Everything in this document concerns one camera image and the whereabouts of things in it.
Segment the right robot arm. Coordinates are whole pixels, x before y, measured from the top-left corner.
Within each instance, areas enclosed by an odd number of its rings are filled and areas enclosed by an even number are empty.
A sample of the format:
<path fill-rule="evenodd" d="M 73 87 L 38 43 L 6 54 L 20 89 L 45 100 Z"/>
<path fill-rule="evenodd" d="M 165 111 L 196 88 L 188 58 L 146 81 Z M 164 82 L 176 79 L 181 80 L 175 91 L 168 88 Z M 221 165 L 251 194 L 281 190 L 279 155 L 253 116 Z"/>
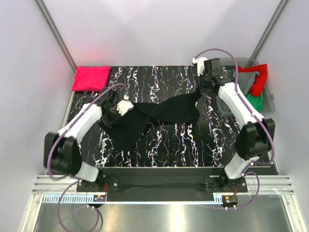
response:
<path fill-rule="evenodd" d="M 212 191 L 233 192 L 243 183 L 245 172 L 269 151 L 274 151 L 275 122 L 265 119 L 242 93 L 235 75 L 227 74 L 218 58 L 194 58 L 197 82 L 203 93 L 214 92 L 233 113 L 241 130 L 235 141 L 235 154 L 220 175 L 209 183 Z"/>

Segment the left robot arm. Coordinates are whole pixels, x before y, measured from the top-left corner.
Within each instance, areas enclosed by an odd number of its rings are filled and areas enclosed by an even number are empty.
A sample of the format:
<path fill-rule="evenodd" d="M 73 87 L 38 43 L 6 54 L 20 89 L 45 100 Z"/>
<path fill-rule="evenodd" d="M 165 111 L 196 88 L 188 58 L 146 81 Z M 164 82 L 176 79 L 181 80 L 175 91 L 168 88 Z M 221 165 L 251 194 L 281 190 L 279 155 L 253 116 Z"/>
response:
<path fill-rule="evenodd" d="M 104 174 L 99 168 L 83 161 L 81 142 L 97 122 L 111 125 L 124 115 L 128 97 L 119 100 L 112 88 L 105 88 L 97 98 L 84 104 L 79 113 L 58 132 L 49 132 L 44 138 L 43 165 L 53 180 L 73 177 L 86 182 L 93 191 L 104 187 Z"/>

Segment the black t-shirt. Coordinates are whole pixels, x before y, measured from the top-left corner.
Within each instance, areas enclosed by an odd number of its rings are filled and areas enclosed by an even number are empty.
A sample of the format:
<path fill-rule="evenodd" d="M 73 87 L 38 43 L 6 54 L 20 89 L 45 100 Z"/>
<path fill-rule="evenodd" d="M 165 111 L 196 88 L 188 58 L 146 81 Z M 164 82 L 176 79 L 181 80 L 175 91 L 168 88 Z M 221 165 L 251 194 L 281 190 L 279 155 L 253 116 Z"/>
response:
<path fill-rule="evenodd" d="M 132 110 L 110 127 L 103 120 L 98 124 L 112 139 L 116 149 L 128 152 L 135 146 L 149 122 L 195 125 L 200 117 L 196 109 L 200 97 L 201 92 L 197 88 L 192 93 L 178 95 L 161 103 L 137 102 L 133 104 Z"/>

